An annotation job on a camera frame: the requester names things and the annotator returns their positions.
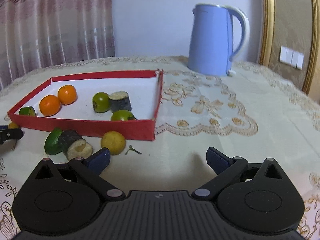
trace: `light switch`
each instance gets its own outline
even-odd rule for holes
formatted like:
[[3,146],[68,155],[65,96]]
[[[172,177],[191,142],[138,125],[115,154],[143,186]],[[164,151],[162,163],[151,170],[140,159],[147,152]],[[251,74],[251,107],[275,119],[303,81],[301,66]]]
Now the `light switch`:
[[297,60],[297,68],[302,69],[302,64],[303,64],[303,54],[299,53],[298,60]]
[[291,65],[292,62],[292,56],[293,56],[293,50],[292,49],[287,49],[287,57],[286,57],[286,62]]
[[291,65],[292,65],[293,67],[297,67],[299,54],[300,54],[300,53],[297,52],[297,51],[294,51],[294,52],[293,52],[292,61],[291,61]]
[[280,62],[286,63],[287,58],[287,48],[284,46],[281,46],[280,49]]

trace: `sugarcane piece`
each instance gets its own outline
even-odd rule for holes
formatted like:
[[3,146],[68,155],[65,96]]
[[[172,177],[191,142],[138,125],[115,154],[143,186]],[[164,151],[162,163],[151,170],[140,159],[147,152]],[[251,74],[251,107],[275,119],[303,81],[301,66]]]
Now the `sugarcane piece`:
[[93,148],[75,130],[65,130],[61,133],[58,143],[68,160],[76,157],[88,158],[92,155]]
[[109,95],[110,109],[114,113],[119,110],[131,111],[131,103],[129,100],[129,94],[124,91],[114,92]]

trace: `pink curtain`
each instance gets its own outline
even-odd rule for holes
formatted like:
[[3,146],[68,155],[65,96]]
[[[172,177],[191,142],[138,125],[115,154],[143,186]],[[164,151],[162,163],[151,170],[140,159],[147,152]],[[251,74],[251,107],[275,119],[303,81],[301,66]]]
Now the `pink curtain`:
[[0,0],[0,90],[37,68],[114,56],[111,0]]

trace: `table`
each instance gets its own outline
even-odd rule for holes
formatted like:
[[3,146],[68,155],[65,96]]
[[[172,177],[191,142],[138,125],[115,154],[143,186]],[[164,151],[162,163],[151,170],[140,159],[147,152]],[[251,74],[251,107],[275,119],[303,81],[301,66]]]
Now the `table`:
[[[298,231],[319,239],[320,227],[320,106],[268,68],[236,62],[233,77],[191,72],[185,57],[105,58],[38,69],[0,91],[1,124],[6,112],[52,76],[96,71],[164,69],[163,98],[156,123],[156,140],[128,141],[142,155],[112,156],[100,175],[126,194],[136,190],[192,192],[216,174],[205,161],[208,147],[249,162],[275,158],[303,199],[306,212]],[[11,205],[37,163],[46,157],[48,132],[24,129],[12,151],[12,141],[0,146],[0,239],[18,231]],[[94,151],[100,138],[85,137]],[[65,163],[63,154],[51,156]]]

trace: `black gripper base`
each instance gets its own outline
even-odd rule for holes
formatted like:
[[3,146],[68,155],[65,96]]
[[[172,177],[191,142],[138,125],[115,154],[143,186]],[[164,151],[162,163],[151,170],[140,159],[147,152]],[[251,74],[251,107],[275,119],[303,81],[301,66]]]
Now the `black gripper base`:
[[107,203],[99,217],[64,236],[38,236],[26,231],[15,240],[303,240],[296,231],[252,235],[225,222],[211,202],[192,199],[186,191],[132,191],[122,201]]

